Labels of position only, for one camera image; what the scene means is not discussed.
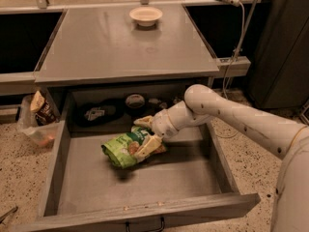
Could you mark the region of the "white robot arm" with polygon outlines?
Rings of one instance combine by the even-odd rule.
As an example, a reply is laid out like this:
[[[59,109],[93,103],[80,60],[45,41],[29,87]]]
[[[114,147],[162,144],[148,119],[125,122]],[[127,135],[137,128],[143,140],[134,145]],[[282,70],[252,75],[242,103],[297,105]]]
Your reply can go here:
[[[183,100],[154,116],[134,121],[167,139],[184,128],[216,117],[282,160],[270,232],[309,232],[309,127],[229,101],[211,88],[194,84]]]

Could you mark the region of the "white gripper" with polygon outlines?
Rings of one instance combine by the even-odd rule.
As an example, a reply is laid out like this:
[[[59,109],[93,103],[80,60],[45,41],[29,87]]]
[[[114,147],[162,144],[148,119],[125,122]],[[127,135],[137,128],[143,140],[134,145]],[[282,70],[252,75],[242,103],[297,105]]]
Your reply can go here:
[[[138,162],[146,159],[152,152],[162,144],[162,138],[167,139],[175,136],[185,126],[187,120],[187,107],[181,101],[168,109],[163,109],[151,115],[136,119],[133,124],[137,127],[152,128],[156,135],[148,135],[142,145],[138,148],[134,157]]]

